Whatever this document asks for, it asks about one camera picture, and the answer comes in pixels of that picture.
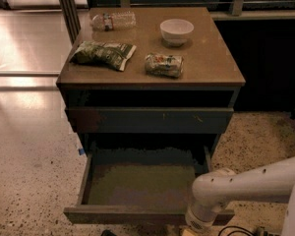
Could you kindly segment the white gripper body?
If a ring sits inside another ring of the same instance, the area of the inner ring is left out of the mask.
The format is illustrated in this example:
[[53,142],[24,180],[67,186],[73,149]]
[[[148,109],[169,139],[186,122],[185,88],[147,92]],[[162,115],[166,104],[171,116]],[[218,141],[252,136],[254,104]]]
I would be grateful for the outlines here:
[[203,232],[212,227],[217,216],[225,210],[224,203],[202,204],[191,202],[188,205],[185,220],[187,225],[196,232]]

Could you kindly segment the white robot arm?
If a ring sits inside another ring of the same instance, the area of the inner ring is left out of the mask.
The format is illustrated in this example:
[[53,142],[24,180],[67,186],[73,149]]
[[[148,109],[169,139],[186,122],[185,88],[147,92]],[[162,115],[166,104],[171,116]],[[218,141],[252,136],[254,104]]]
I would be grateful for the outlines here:
[[205,230],[233,201],[287,203],[281,236],[295,236],[295,157],[239,174],[222,168],[199,176],[186,222],[195,231]]

